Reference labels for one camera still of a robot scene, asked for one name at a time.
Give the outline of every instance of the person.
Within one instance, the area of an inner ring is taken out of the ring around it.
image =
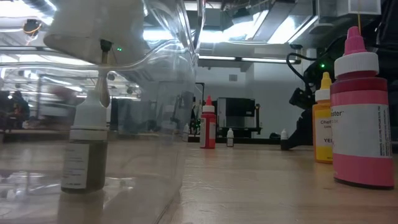
[[[23,99],[20,91],[15,91],[11,98],[12,111],[8,116],[8,129],[17,128],[22,129],[24,121],[29,119],[30,109],[29,104]]]

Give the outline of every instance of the yellow bottle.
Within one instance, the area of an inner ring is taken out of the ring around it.
[[[315,161],[333,162],[331,149],[331,120],[330,120],[330,85],[328,72],[323,73],[321,88],[315,92],[315,101],[312,106],[312,133]]]

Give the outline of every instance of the clear plastic container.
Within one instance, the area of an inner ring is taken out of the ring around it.
[[[204,2],[194,37],[182,1],[23,0],[0,8],[3,221],[159,221],[182,184]],[[101,40],[112,43],[109,51]],[[62,193],[75,108],[95,88],[110,102],[105,185]]]

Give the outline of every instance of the red bottle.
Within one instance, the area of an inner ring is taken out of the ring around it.
[[[216,147],[216,115],[210,96],[207,97],[206,105],[203,106],[200,117],[200,147],[202,149],[214,149]]]
[[[387,81],[358,27],[348,30],[345,54],[330,87],[335,180],[373,189],[394,188]]]

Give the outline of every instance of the table surface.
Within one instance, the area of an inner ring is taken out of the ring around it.
[[[144,146],[156,143],[141,141],[140,144],[144,149]],[[159,200],[158,195],[122,194],[121,184],[128,189],[129,182],[121,182],[119,178],[118,182],[115,180],[116,187],[112,187],[110,182],[104,189],[106,199],[102,198],[103,203],[98,203],[98,206],[91,203],[93,205],[84,210],[66,207],[61,202],[59,182],[53,184],[51,176],[40,177],[43,170],[60,169],[62,149],[55,148],[54,144],[39,142],[3,147],[0,150],[2,176],[7,175],[7,170],[30,172],[13,173],[13,182],[1,180],[0,223],[9,223],[13,217],[19,217],[13,223],[145,223],[143,220],[146,219],[134,219],[136,215],[131,211],[144,217],[146,211],[142,211],[142,203]],[[107,170],[121,173],[139,169],[142,173],[152,173],[153,167],[148,166],[151,164],[150,157],[142,151],[132,155],[136,156],[132,161],[129,158],[132,152],[125,150],[129,147],[129,142],[118,143],[119,151],[108,159],[125,162],[122,166],[107,167]],[[336,183],[333,181],[333,165],[315,163],[311,147],[281,151],[279,146],[239,144],[231,149],[218,144],[216,149],[200,149],[197,143],[188,143],[185,157],[180,195],[164,214],[160,221],[162,224],[398,222],[398,190],[369,190]],[[162,162],[166,163],[163,166],[167,166],[168,158],[169,155],[165,154],[159,157],[156,164]],[[394,156],[394,160],[397,162],[398,157]],[[30,176],[27,181],[31,181],[27,189],[31,193],[28,201],[18,197],[21,188],[15,187],[24,184],[19,181],[27,175]],[[35,179],[40,178],[42,182],[35,185]],[[161,182],[150,179],[144,179],[139,185],[141,189],[138,190],[143,192],[146,188],[153,187],[149,189],[151,192],[162,188]],[[28,205],[34,205],[34,209],[28,209]],[[83,218],[71,222],[71,217]]]
[[[191,144],[181,199],[171,208],[174,224],[397,223],[398,191],[334,182],[333,165],[315,163],[311,147]]]

